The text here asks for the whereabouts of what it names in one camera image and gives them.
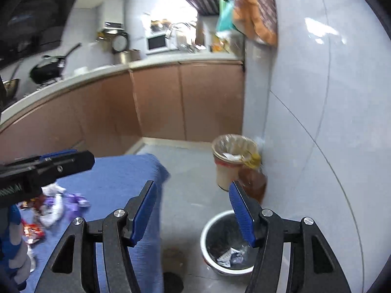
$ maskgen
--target countertop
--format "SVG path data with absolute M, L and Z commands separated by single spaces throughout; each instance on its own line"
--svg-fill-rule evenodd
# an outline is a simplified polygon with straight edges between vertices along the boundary
M 107 75 L 119 73 L 126 70 L 141 69 L 144 67 L 164 65 L 169 63 L 185 63 L 185 62 L 195 62 L 195 61 L 214 61 L 214 60 L 232 60 L 232 61 L 242 61 L 243 59 L 235 56 L 234 54 L 228 53 L 210 53 L 210 52 L 200 52 L 196 54 L 190 53 L 174 53 L 174 54 L 161 54 L 161 55 L 152 55 L 146 59 L 138 60 L 128 64 L 119 64 L 119 65 L 108 65 L 102 66 L 96 69 L 93 69 L 89 72 L 86 72 L 81 75 L 72 76 L 56 82 L 52 85 L 49 85 L 45 88 L 31 93 L 27 97 L 17 101 L 15 104 L 5 109 L 1 114 L 0 125 L 5 123 L 8 119 L 13 117 L 18 112 L 26 109 L 35 102 L 42 100 L 50 95 L 53 95 L 59 91 L 62 91 L 67 88 L 72 88 L 78 84 L 88 83 L 89 80 L 95 80 L 100 77 Z

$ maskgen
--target silver screw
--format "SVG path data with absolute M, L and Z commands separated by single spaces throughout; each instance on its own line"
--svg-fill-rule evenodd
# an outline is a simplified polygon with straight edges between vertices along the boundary
M 265 217 L 271 217 L 273 215 L 273 212 L 270 209 L 264 209 L 262 210 L 262 215 Z
M 309 218 L 309 217 L 306 217 L 306 218 L 304 218 L 304 223 L 306 224 L 306 225 L 313 225 L 314 224 L 314 220 L 312 219 L 312 218 Z
M 117 209 L 114 212 L 114 216 L 117 217 L 117 218 L 122 217 L 124 214 L 125 214 L 125 211 L 123 209 Z
M 83 218 L 81 217 L 76 217 L 74 220 L 73 220 L 73 224 L 78 226 L 79 224 L 81 224 L 83 222 Z

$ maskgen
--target blue tablecloth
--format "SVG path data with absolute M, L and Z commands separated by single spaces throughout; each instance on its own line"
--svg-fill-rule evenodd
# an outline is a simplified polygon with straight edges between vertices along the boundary
M 137 196 L 146 181 L 153 180 L 159 193 L 143 239 L 134 248 L 129 248 L 130 258 L 142 293 L 162 293 L 163 278 L 160 263 L 160 203 L 162 184 L 169 174 L 151 154 L 124 155 L 97 158 L 91 171 L 59 179 L 57 183 L 69 193 L 84 195 L 91 207 L 83 213 L 86 221 L 105 218 L 118 208 L 123 208 L 131 197 Z M 30 210 L 22 211 L 22 218 L 31 222 Z M 33 293 L 38 279 L 58 240 L 69 225 L 63 218 L 46 231 L 46 239 L 33 245 L 37 268 L 27 280 L 23 291 Z M 102 244 L 97 244 L 97 265 L 100 291 L 108 292 Z

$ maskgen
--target black frying pan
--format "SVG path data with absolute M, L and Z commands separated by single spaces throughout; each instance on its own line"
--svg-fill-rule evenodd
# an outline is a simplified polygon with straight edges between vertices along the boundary
M 30 71 L 30 78 L 33 82 L 40 85 L 51 79 L 60 77 L 65 68 L 66 58 L 80 46 L 81 43 L 78 43 L 66 55 L 44 55 L 43 60 Z

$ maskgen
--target teal plastic bag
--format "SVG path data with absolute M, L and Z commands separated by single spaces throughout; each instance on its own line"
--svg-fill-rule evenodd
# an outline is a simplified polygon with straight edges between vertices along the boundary
M 220 0 L 220 16 L 217 21 L 216 32 L 236 31 L 236 27 L 232 23 L 233 8 L 233 0 Z

